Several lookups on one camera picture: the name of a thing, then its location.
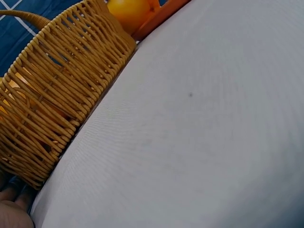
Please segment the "white fabric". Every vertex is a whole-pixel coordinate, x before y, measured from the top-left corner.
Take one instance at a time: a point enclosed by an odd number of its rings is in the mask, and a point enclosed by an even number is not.
[[[302,227],[303,41],[302,0],[193,0],[73,141],[37,227]]]

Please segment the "orange fruit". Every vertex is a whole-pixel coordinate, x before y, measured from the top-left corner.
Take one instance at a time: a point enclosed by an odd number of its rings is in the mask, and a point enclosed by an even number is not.
[[[150,1],[109,0],[107,6],[109,11],[121,23],[123,29],[131,35],[145,22],[151,11]]]

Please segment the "woven rattan basket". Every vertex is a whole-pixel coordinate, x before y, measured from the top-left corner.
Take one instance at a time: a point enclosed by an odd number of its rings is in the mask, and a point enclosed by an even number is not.
[[[82,1],[52,21],[0,14],[41,30],[0,85],[0,166],[40,189],[136,44],[102,0]]]

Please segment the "blue fabric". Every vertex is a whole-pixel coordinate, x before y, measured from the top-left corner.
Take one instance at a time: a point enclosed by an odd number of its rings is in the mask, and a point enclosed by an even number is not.
[[[160,5],[162,6],[163,4],[165,4],[167,0],[160,0]]]
[[[80,0],[0,0],[0,10],[6,10],[3,2],[14,10],[33,12],[53,19],[59,13]],[[26,24],[34,31],[38,32],[32,25]],[[16,59],[18,54],[24,49],[33,35],[22,26],[14,17],[5,16],[0,18],[0,76],[2,77]]]

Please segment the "basket handle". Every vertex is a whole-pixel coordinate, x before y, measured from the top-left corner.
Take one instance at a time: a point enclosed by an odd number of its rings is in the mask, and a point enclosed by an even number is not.
[[[37,15],[35,13],[29,13],[29,12],[24,12],[24,11],[19,11],[19,10],[0,10],[0,15],[10,15],[10,16],[21,18],[21,19],[31,23],[39,30],[42,30],[50,22],[49,19],[47,19],[43,16]]]

